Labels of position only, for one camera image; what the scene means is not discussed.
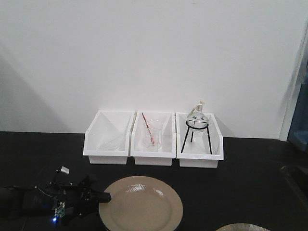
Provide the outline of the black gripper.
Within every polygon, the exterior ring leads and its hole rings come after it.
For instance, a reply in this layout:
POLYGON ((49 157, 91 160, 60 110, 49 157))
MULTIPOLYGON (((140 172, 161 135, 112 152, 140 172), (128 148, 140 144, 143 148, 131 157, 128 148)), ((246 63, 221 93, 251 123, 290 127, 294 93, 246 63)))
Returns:
POLYGON ((50 216, 53 223, 67 226, 74 218, 84 218, 98 210, 99 203, 109 203, 109 192, 93 189, 95 175, 87 174, 79 183, 60 182, 62 170, 57 170, 45 187, 35 185, 23 190, 22 216, 50 216))

